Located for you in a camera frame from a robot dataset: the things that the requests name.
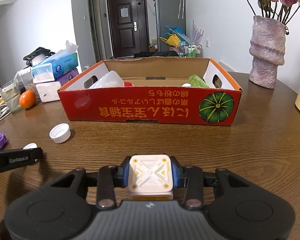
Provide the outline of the pink textured vase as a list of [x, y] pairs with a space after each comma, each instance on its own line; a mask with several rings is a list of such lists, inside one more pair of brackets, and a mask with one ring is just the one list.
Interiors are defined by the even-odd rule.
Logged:
[[253, 57], [249, 80], [261, 87], [274, 89], [278, 66], [285, 64], [287, 27], [278, 20], [253, 17], [249, 53]]

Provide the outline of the dark brown door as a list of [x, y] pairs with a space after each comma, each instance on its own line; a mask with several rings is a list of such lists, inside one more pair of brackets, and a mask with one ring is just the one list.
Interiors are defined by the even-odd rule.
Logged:
[[146, 0], [107, 0], [114, 58], [149, 51]]

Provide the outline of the red cardboard box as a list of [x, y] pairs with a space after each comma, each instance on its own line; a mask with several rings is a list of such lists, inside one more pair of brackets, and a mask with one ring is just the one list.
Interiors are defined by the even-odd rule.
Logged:
[[[111, 70], [124, 87], [89, 89]], [[191, 75], [200, 76], [210, 88], [191, 87]], [[242, 89], [212, 59], [148, 57], [98, 62], [63, 85], [58, 95], [71, 121], [230, 126]]]

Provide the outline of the clear container with nuts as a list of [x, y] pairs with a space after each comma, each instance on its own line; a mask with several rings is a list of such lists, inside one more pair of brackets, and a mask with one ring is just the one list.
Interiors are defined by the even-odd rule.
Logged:
[[36, 88], [36, 84], [33, 82], [31, 67], [26, 67], [22, 70], [19, 70], [18, 77], [21, 79], [21, 82], [23, 83], [25, 90], [33, 91], [36, 95], [36, 98], [39, 99], [40, 96]]

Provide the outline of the grey refrigerator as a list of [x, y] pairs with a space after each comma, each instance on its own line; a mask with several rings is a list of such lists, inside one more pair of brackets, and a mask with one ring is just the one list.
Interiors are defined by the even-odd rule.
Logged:
[[168, 51], [169, 46], [162, 38], [174, 27], [186, 31], [185, 0], [154, 0], [158, 51]]

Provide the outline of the white plastic bag in box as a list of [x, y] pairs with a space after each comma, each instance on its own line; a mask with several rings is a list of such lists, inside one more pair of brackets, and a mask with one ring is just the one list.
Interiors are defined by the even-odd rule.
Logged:
[[92, 84], [89, 89], [98, 88], [113, 88], [113, 87], [124, 87], [125, 83], [123, 79], [117, 74], [117, 72], [111, 70], [104, 76], [102, 76], [96, 83]]

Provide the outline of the purple tissue pack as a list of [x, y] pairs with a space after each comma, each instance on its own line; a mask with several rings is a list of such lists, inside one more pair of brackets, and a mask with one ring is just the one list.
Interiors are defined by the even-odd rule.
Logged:
[[78, 69], [74, 68], [73, 70], [65, 73], [60, 76], [56, 81], [38, 83], [36, 84], [36, 89], [39, 94], [40, 100], [42, 103], [59, 101], [58, 90], [65, 85], [68, 81], [73, 79], [79, 74]]

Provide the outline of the black bag on chair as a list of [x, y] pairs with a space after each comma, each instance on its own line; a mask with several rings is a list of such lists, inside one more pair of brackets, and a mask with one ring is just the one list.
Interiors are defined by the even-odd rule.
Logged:
[[147, 58], [147, 57], [179, 57], [176, 51], [156, 51], [156, 52], [140, 52], [134, 54], [133, 58]]

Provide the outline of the orange fruit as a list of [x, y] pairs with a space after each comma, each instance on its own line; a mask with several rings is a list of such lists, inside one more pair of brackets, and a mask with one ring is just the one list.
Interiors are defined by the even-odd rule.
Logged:
[[19, 98], [19, 105], [22, 109], [29, 109], [36, 104], [36, 94], [31, 90], [26, 90]]

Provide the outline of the blue tissue pack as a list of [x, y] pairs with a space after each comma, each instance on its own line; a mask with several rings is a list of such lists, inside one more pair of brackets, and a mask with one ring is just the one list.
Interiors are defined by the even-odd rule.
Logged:
[[34, 83], [57, 80], [78, 66], [78, 45], [66, 41], [66, 49], [60, 50], [40, 64], [31, 67]]

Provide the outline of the clear drinking glass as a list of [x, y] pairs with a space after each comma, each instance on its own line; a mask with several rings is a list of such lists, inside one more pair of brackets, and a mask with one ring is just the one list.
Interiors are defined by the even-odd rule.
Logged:
[[8, 83], [0, 87], [0, 95], [11, 113], [17, 112], [21, 109], [19, 103], [20, 89], [17, 81], [8, 81]]

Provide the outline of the green plastic bottle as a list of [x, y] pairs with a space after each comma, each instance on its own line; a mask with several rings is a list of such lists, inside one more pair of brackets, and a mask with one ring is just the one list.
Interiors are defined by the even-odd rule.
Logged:
[[206, 82], [204, 81], [204, 79], [202, 79], [198, 75], [191, 75], [189, 77], [189, 84], [191, 85], [191, 87], [196, 87], [196, 88], [210, 88], [206, 84]]

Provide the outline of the white bottle cap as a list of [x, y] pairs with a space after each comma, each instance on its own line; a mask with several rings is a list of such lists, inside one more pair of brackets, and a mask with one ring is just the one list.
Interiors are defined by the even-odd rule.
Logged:
[[58, 124], [49, 133], [49, 137], [57, 144], [66, 142], [70, 136], [70, 126], [66, 123]]
[[37, 148], [37, 144], [32, 142], [32, 143], [29, 143], [27, 144], [26, 146], [23, 147], [24, 150], [28, 150], [28, 149], [34, 149], [34, 148]]

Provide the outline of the yellow and blue bags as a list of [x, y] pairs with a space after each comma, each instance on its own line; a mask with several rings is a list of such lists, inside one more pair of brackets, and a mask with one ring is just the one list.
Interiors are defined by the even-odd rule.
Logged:
[[184, 34], [181, 27], [165, 25], [167, 32], [163, 33], [159, 39], [170, 47], [178, 47], [190, 43], [190, 39]]

